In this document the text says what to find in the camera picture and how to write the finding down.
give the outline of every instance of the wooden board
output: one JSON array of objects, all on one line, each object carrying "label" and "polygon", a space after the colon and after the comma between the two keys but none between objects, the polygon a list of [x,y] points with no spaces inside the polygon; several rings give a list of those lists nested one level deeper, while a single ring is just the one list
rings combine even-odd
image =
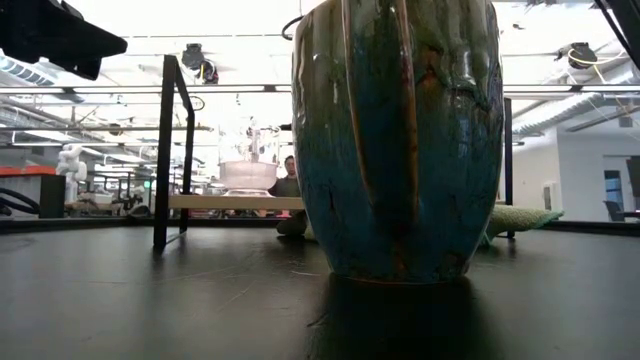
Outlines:
[{"label": "wooden board", "polygon": [[200,196],[172,195],[169,207],[173,209],[225,209],[225,210],[303,210],[302,198],[253,196]]}]

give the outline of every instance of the black table surface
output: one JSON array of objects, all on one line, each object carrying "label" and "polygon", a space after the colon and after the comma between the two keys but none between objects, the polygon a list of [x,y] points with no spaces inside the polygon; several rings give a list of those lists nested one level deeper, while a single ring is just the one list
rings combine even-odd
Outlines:
[{"label": "black table surface", "polygon": [[315,243],[194,229],[0,237],[0,359],[639,359],[640,242],[496,240],[449,285],[329,275]]}]

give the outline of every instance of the chair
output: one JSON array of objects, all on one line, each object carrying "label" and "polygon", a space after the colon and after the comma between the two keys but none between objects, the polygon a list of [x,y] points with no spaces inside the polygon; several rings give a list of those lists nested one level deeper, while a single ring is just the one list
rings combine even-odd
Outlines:
[{"label": "chair", "polygon": [[620,209],[620,204],[615,201],[604,201],[607,211],[609,212],[609,218],[614,222],[624,222],[624,212]]}]

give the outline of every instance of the white robot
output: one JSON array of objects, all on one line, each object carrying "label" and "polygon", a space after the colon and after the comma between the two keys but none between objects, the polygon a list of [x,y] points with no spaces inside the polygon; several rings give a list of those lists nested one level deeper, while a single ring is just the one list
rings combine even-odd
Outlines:
[{"label": "white robot", "polygon": [[66,203],[72,203],[78,199],[78,181],[87,179],[87,164],[80,161],[81,153],[82,146],[68,144],[63,146],[58,154],[56,174],[65,175],[67,178]]}]

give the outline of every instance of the wall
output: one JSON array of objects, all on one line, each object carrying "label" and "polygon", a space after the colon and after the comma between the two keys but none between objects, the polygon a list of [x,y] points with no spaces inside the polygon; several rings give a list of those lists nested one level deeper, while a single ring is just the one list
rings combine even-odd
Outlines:
[{"label": "wall", "polygon": [[513,204],[544,209],[543,187],[558,184],[557,201],[562,207],[558,142],[555,129],[544,136],[524,140],[524,146],[513,148]]},{"label": "wall", "polygon": [[30,148],[24,149],[0,149],[0,166],[24,167],[27,165],[48,165],[58,164],[59,148],[38,148],[44,155],[37,155]]},{"label": "wall", "polygon": [[625,159],[640,155],[640,142],[628,135],[584,135],[560,133],[563,220],[609,221],[604,171],[619,170],[622,176],[625,210],[634,201]]}]

